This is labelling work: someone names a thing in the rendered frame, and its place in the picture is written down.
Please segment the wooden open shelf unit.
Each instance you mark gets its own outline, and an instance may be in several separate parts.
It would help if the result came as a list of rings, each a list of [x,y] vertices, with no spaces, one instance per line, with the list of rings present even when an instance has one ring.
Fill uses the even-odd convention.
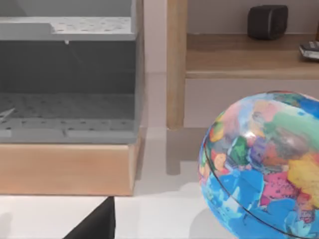
[[[306,35],[287,35],[258,42],[243,34],[187,34],[188,0],[166,0],[166,125],[184,126],[185,81],[244,80],[259,86],[263,80],[315,81],[319,64],[299,57]]]

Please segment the black rounded box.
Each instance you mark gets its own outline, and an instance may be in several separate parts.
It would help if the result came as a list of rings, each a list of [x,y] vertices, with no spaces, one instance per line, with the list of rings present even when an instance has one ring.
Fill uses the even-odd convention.
[[[247,35],[258,40],[281,38],[288,27],[289,9],[283,4],[265,4],[249,9]]]

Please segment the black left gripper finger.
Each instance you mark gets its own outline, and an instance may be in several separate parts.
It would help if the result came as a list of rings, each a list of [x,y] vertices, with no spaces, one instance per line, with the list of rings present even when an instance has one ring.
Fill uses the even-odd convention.
[[[115,239],[115,199],[108,197],[63,239]]]

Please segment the black and silver device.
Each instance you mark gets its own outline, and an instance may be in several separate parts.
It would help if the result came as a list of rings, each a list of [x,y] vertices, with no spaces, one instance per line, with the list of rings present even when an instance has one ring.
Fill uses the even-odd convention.
[[[299,45],[303,57],[311,60],[319,60],[319,41],[309,41]]]

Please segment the colourful world globe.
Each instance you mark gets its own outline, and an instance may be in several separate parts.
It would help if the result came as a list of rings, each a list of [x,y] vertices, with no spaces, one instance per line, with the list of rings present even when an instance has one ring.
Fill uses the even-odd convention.
[[[319,100],[238,100],[207,131],[198,172],[207,205],[238,239],[319,239]]]

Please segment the pale wooden drawer front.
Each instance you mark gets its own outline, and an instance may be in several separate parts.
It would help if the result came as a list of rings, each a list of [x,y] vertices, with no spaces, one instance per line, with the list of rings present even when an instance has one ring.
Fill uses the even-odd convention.
[[[130,196],[140,145],[0,144],[0,194]]]

